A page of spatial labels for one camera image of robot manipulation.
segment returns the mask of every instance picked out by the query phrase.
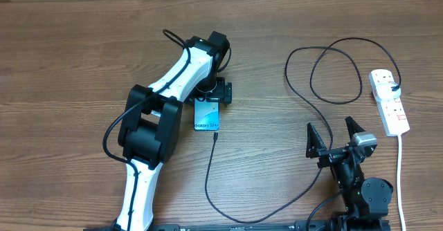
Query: electrical socket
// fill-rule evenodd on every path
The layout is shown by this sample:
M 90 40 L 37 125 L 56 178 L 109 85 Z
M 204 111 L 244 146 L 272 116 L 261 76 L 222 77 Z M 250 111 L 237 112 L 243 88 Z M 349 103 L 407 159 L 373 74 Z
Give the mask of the electrical socket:
M 409 131 L 408 119 L 399 97 L 401 89 L 394 93 L 391 90 L 392 86 L 397 85 L 394 75 L 386 69 L 377 69 L 369 74 L 369 81 L 386 135 L 397 136 Z

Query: white power strip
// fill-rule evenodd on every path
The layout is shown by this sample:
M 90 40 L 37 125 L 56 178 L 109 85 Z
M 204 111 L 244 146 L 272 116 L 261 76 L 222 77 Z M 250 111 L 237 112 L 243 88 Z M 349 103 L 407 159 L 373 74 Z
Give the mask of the white power strip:
M 399 155 L 397 161 L 397 202 L 401 221 L 401 230 L 406 231 L 403 207 L 401 206 L 401 135 L 409 131 L 409 123 L 401 104 L 401 89 L 392 91 L 397 86 L 394 75 L 386 69 L 377 69 L 369 74 L 372 93 L 377 101 L 381 121 L 387 136 L 397 136 L 399 141 Z

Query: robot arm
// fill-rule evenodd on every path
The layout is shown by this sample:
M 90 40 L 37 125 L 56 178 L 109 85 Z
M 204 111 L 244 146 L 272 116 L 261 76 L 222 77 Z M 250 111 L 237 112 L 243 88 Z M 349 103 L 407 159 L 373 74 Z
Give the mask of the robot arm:
M 183 103 L 192 104 L 197 97 L 224 104 L 231 101 L 231 83 L 225 84 L 224 78 L 216 77 L 217 69 L 229 49 L 226 36 L 213 32 L 208 40 L 193 37 L 186 44 L 190 49 L 190 63 L 167 89 L 159 94 L 154 93 L 170 82 L 185 66 L 188 59 L 186 49 L 179 61 L 159 81 L 147 88 L 136 85 L 129 92 L 126 110 L 146 97 L 150 97 L 150 100 L 123 118 L 118 134 L 118 144 L 123 147 L 123 156 L 131 160 L 138 170 L 138 183 L 134 205 L 130 210 L 135 176 L 132 167 L 127 165 L 125 197 L 114 226 L 116 230 L 127 229 L 129 211 L 132 211 L 131 231 L 145 231 L 151 225 L 157 179 L 163 163 L 169 160 L 176 147 Z M 159 123 L 142 119 L 142 113 L 159 116 Z

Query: smartphone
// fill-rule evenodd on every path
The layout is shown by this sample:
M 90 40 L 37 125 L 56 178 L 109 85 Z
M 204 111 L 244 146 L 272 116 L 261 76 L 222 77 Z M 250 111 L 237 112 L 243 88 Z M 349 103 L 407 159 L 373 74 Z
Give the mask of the smartphone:
M 207 102 L 203 98 L 195 98 L 194 130 L 218 131 L 220 125 L 219 103 Z

